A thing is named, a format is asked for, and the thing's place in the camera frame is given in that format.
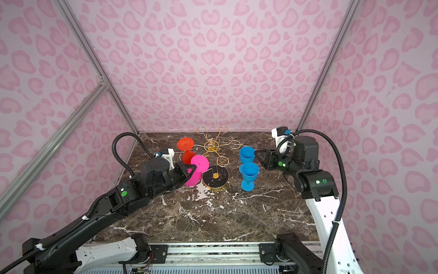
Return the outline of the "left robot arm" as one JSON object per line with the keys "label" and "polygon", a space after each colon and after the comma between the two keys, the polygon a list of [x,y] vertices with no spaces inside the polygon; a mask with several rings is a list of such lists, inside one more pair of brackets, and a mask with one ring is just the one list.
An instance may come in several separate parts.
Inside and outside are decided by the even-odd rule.
{"label": "left robot arm", "polygon": [[156,197],[183,186],[197,170],[194,164],[180,161],[173,166],[164,158],[153,158],[143,164],[139,174],[119,183],[92,202],[88,211],[65,228],[44,238],[31,238],[22,245],[30,263],[26,274],[78,274],[112,261],[140,263],[148,259],[146,240],[134,236],[119,247],[100,246],[90,251],[85,244],[113,223]]}

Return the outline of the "magenta wine glass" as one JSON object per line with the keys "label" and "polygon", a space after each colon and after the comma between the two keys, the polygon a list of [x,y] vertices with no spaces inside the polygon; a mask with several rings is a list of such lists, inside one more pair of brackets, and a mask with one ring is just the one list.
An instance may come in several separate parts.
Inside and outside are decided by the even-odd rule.
{"label": "magenta wine glass", "polygon": [[209,161],[205,156],[196,155],[190,160],[190,163],[196,166],[196,170],[185,185],[193,187],[198,184],[203,173],[209,168]]}

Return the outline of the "red wine glass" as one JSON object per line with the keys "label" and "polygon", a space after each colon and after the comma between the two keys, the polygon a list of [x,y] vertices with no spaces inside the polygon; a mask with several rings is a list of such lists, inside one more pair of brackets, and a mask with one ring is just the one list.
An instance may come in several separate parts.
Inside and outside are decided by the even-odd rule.
{"label": "red wine glass", "polygon": [[177,143],[177,148],[180,151],[183,151],[182,161],[185,164],[191,164],[191,160],[196,153],[192,151],[192,148],[195,146],[195,141],[192,138],[182,138]]}

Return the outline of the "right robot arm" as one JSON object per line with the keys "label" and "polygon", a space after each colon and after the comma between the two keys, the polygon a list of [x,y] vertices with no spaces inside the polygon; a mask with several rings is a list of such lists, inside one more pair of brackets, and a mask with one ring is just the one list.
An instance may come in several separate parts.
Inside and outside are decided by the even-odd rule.
{"label": "right robot arm", "polygon": [[[334,151],[342,189],[334,177],[320,168],[319,144],[310,134],[325,139]],[[274,150],[257,150],[255,157],[267,170],[278,170],[294,179],[314,220],[323,257],[319,258],[294,233],[278,235],[275,251],[260,251],[265,264],[294,263],[296,274],[361,274],[363,270],[354,254],[342,220],[347,203],[347,180],[341,154],[326,134],[317,130],[300,130],[281,140]]]}

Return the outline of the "blue wine glass front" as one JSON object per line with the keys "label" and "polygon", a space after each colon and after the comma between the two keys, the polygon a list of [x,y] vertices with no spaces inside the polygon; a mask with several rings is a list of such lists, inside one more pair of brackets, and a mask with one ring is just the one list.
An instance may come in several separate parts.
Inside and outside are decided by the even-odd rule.
{"label": "blue wine glass front", "polygon": [[253,191],[255,188],[254,181],[260,172],[259,166],[253,162],[247,162],[240,166],[239,171],[243,178],[241,182],[242,189],[247,192]]}

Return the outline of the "blue wine glass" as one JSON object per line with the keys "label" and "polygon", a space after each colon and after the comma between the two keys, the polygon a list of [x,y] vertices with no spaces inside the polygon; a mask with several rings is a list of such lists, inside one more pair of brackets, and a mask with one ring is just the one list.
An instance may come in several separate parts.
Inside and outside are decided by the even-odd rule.
{"label": "blue wine glass", "polygon": [[255,188],[254,181],[260,172],[259,166],[253,162],[247,162],[240,166],[239,171],[243,178],[241,182],[242,189],[247,192],[253,191]]}
{"label": "blue wine glass", "polygon": [[255,159],[255,149],[250,146],[244,146],[240,149],[240,162],[239,172],[242,172],[243,165],[245,163],[253,162]]}

